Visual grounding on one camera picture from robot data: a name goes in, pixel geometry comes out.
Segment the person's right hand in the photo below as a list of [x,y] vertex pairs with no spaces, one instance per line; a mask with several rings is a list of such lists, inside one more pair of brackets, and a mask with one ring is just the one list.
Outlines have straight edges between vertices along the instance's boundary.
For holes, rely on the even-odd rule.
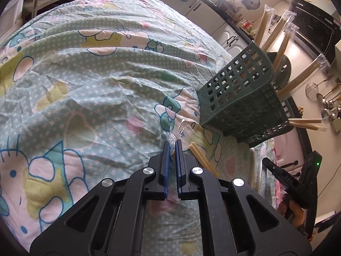
[[305,212],[295,201],[293,201],[292,199],[288,200],[287,197],[287,194],[284,194],[282,196],[282,200],[277,207],[277,212],[284,217],[288,209],[290,209],[293,214],[291,225],[299,232],[303,233],[305,230]]

